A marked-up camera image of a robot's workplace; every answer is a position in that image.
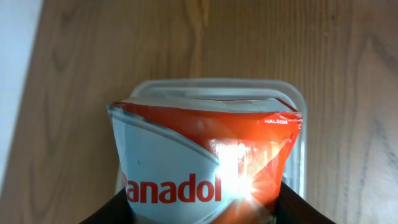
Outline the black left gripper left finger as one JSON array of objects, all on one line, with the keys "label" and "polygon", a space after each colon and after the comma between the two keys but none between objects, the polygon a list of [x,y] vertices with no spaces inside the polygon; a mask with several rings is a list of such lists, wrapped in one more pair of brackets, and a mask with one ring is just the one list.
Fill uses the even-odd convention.
[{"label": "black left gripper left finger", "polygon": [[135,222],[134,212],[127,202],[126,190],[123,188],[80,224],[133,224]]}]

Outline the red white sachet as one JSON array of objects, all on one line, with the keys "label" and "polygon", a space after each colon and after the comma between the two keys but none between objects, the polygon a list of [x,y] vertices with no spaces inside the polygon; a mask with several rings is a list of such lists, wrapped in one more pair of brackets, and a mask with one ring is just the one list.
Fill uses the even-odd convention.
[{"label": "red white sachet", "polygon": [[277,100],[134,97],[107,107],[135,223],[275,223],[303,125]]}]

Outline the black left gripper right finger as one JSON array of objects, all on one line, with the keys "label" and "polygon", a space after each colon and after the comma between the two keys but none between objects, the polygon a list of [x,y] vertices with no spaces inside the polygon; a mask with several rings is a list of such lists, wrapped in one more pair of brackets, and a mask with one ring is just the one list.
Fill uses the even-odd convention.
[{"label": "black left gripper right finger", "polygon": [[277,201],[276,224],[335,224],[284,182]]}]

